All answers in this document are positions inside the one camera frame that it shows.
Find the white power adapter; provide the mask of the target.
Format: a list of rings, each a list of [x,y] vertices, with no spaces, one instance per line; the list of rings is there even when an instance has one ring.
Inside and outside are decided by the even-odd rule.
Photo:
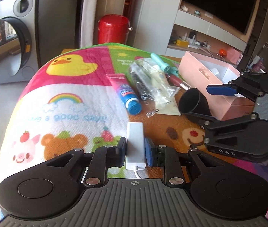
[[[145,170],[145,138],[142,122],[127,124],[126,170],[133,171],[141,179],[138,171]]]

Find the black cup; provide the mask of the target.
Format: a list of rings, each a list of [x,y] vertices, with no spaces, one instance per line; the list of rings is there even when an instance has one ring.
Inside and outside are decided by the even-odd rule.
[[[190,88],[181,96],[178,108],[182,114],[212,115],[206,97],[197,88]]]

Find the cream lotion tube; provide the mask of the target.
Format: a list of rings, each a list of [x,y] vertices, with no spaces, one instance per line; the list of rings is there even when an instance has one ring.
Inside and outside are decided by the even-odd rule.
[[[155,108],[158,114],[180,116],[175,95],[179,91],[179,87],[171,86],[168,83],[166,75],[163,71],[158,71],[156,75],[158,83],[158,94],[155,98]]]

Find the red silver lipstick tube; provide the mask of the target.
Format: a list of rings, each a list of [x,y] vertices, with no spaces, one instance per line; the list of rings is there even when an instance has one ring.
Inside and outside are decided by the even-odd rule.
[[[188,89],[191,88],[191,86],[188,83],[186,83],[185,81],[176,77],[173,74],[165,74],[165,76],[166,76],[167,80],[171,84],[175,85],[176,87],[180,87],[180,88],[184,89],[185,91],[187,91]]]

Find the clear plastic bag with comb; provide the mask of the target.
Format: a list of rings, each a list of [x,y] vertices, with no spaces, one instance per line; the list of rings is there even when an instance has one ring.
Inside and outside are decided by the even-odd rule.
[[[151,58],[136,59],[129,74],[142,102],[159,109],[172,103],[180,89],[169,84],[164,71]]]

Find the pink blue toothpaste tube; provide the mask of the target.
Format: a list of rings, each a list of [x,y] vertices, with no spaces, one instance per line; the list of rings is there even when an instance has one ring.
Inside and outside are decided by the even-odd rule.
[[[135,91],[130,86],[125,74],[107,74],[106,77],[124,104],[128,114],[140,114],[142,105],[140,104]]]

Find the orange pumpkin toy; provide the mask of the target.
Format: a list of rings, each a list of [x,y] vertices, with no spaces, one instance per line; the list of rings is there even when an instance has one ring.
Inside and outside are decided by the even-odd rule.
[[[224,49],[220,49],[219,50],[219,55],[222,56],[222,57],[227,57],[227,51],[224,50]]]

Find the pink cardboard box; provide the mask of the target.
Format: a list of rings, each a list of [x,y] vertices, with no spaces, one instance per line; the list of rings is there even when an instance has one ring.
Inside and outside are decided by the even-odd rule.
[[[223,86],[240,76],[230,64],[209,56],[185,52],[179,65],[179,74],[206,97],[210,112],[218,120],[228,120],[252,113],[254,102]]]

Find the colourful cartoon play mat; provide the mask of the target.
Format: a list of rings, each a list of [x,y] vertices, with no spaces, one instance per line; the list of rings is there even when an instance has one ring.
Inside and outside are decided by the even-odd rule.
[[[73,50],[33,76],[12,112],[0,153],[0,226],[268,226],[268,158],[209,151],[205,128],[186,114],[158,114],[139,98],[130,65],[151,53],[108,43]],[[107,74],[125,74],[142,111],[128,114]],[[187,183],[166,186],[163,169],[110,168],[103,186],[84,186],[93,153],[144,138],[187,153]]]

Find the yellow toy box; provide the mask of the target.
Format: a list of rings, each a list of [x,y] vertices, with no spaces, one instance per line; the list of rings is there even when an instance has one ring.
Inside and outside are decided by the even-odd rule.
[[[189,42],[188,41],[185,41],[185,40],[178,39],[178,40],[176,40],[176,45],[178,47],[187,48],[188,45],[189,45]]]

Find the white tv cabinet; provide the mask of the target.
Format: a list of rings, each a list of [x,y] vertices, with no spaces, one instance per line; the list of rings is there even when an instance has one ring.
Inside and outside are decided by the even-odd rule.
[[[249,27],[241,33],[213,14],[183,0],[135,0],[128,43],[159,55],[181,58],[185,49],[175,45],[181,37],[208,43],[205,52],[216,56],[220,49],[243,52],[251,37],[260,0],[256,1]]]

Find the red trash bin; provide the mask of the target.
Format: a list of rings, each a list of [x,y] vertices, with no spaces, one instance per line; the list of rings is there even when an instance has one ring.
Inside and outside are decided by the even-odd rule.
[[[97,23],[98,44],[120,43],[126,44],[128,35],[133,28],[127,17],[117,14],[103,16]]]

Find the silver washing machine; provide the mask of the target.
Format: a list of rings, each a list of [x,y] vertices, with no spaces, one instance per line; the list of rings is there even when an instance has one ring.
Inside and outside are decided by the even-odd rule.
[[[29,81],[39,69],[37,0],[0,0],[0,84]]]

